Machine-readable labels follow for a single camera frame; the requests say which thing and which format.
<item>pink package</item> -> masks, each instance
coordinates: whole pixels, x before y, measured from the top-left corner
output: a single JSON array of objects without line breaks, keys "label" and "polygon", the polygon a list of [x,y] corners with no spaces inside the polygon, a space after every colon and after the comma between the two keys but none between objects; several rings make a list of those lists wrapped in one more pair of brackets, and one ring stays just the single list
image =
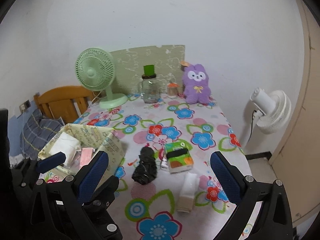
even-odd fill
[{"label": "pink package", "polygon": [[80,157],[80,168],[84,165],[89,164],[89,162],[92,159],[92,153],[94,149],[93,148],[83,148],[81,151],[81,157]]}]

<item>floor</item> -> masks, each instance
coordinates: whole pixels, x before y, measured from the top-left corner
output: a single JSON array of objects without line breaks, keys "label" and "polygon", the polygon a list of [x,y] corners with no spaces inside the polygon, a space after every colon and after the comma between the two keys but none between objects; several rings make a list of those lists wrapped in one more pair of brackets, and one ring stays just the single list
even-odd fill
[{"label": "floor", "polygon": [[248,163],[256,181],[273,183],[277,179],[266,158],[249,160]]}]

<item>purple stuffed animal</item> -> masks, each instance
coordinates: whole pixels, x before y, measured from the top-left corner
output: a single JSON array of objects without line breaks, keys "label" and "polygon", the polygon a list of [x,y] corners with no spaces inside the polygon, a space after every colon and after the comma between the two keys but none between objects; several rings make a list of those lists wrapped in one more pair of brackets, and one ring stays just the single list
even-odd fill
[{"label": "purple stuffed animal", "polygon": [[200,64],[191,65],[184,68],[182,76],[183,84],[185,85],[184,95],[188,104],[201,104],[210,103],[209,96],[211,90],[208,86],[209,77]]}]

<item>floral tablecloth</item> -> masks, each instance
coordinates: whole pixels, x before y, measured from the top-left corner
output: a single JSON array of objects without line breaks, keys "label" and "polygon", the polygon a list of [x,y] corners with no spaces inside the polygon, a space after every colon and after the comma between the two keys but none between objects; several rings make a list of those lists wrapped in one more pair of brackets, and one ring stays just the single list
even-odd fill
[{"label": "floral tablecloth", "polygon": [[[123,144],[125,158],[115,174],[120,184],[108,211],[125,240],[212,240],[235,205],[228,201],[210,168],[211,153],[220,150],[242,174],[251,175],[236,135],[213,98],[208,105],[188,105],[182,95],[175,99],[162,95],[157,104],[145,104],[139,95],[128,95],[128,102],[114,109],[92,106],[75,123],[113,127]],[[190,172],[200,178],[190,213],[176,211],[186,173],[160,169],[164,144],[173,141],[188,147],[194,160]],[[143,146],[154,149],[158,166],[157,178],[145,186],[131,178]],[[52,172],[42,177],[48,182],[63,179]],[[259,209],[257,203],[240,239],[249,235]]]}]

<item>chair backrest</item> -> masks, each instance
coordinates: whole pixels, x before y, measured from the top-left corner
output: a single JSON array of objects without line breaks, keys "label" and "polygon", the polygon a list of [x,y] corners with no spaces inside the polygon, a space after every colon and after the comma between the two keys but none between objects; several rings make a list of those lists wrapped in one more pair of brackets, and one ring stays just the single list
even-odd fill
[{"label": "chair backrest", "polygon": [[65,86],[51,89],[41,96],[34,95],[33,98],[37,107],[47,117],[62,117],[65,123],[72,123],[79,117],[74,101],[83,114],[88,109],[87,98],[92,101],[94,97],[92,91],[82,86]]}]

